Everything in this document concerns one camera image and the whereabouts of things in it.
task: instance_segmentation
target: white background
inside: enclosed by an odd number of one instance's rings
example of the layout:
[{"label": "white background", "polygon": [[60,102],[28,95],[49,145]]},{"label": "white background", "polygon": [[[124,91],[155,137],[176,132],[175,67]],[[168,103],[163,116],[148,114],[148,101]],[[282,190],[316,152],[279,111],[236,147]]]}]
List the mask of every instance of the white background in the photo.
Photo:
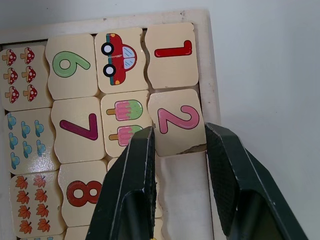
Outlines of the white background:
[{"label": "white background", "polygon": [[319,0],[1,0],[0,29],[190,8],[211,15],[222,125],[320,226]]}]

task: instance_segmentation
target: red number 8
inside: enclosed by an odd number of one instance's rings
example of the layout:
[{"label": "red number 8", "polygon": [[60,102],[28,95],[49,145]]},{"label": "red number 8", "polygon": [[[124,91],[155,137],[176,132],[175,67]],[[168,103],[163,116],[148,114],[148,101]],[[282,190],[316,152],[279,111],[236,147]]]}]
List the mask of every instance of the red number 8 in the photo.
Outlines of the red number 8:
[{"label": "red number 8", "polygon": [[[82,181],[73,181],[69,184],[66,189],[66,198],[69,203],[74,207],[82,207],[87,202],[91,204],[96,204],[98,202],[98,198],[101,192],[102,184],[98,181],[90,181],[87,185]],[[96,195],[92,196],[90,194],[90,190],[95,189]],[[81,190],[83,192],[83,196],[80,198],[75,197],[75,190]]]}]

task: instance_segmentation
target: red toy car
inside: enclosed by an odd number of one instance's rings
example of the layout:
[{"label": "red toy car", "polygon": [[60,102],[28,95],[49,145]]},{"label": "red toy car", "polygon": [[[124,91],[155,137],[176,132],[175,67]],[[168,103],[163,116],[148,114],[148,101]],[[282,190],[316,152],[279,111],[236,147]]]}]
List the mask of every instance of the red toy car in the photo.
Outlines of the red toy car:
[{"label": "red toy car", "polygon": [[136,51],[123,44],[118,34],[108,33],[106,42],[101,46],[101,52],[108,56],[108,64],[104,66],[103,74],[110,78],[111,85],[122,84],[126,79],[126,71],[136,65]]}]

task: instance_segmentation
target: green number 6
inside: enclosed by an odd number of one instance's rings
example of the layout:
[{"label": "green number 6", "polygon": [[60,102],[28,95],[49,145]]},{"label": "green number 6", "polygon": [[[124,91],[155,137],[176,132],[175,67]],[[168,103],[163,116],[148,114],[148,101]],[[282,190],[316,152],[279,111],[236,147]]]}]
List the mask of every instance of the green number 6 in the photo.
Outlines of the green number 6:
[{"label": "green number 6", "polygon": [[[70,63],[68,68],[61,67],[61,62],[63,60],[66,60]],[[78,65],[85,70],[90,68],[90,63],[87,60],[70,51],[61,51],[57,53],[52,61],[53,71],[62,78],[69,78],[75,74]]]}]

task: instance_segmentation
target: pink number 2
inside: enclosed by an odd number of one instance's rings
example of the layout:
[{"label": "pink number 2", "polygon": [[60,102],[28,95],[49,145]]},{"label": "pink number 2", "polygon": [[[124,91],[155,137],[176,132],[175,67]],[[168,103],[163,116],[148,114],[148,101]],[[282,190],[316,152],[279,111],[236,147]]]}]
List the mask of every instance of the pink number 2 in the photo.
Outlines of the pink number 2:
[{"label": "pink number 2", "polygon": [[163,108],[158,109],[160,133],[166,134],[168,132],[168,121],[182,129],[194,129],[199,124],[199,113],[192,106],[182,106],[181,112],[189,114],[191,118],[183,120]]}]

